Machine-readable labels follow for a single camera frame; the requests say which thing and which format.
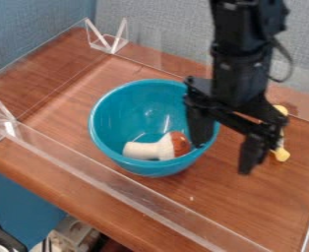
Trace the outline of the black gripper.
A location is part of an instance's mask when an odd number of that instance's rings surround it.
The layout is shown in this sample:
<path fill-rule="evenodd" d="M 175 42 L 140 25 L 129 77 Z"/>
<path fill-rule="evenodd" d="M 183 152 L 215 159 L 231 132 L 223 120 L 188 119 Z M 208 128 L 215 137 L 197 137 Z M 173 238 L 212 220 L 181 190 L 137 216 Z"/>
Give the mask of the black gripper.
<path fill-rule="evenodd" d="M 247 175 L 276 147 L 288 121 L 266 98 L 271 50 L 229 55 L 212 49 L 211 56 L 212 78 L 188 76 L 184 80 L 191 141 L 196 148 L 209 141 L 215 121 L 245 135 L 237 172 Z"/>

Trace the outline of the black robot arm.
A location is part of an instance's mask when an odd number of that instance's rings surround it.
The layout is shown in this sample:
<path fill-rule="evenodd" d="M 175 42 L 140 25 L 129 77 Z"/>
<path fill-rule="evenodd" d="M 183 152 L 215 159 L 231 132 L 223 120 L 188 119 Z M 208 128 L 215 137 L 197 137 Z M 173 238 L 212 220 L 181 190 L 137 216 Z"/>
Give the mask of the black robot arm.
<path fill-rule="evenodd" d="M 208 0 L 213 21 L 212 77 L 188 76 L 188 128 L 199 148 L 220 123 L 245 136 L 239 172 L 247 174 L 280 148 L 284 113 L 267 101 L 271 55 L 283 49 L 275 35 L 286 30 L 283 0 Z"/>

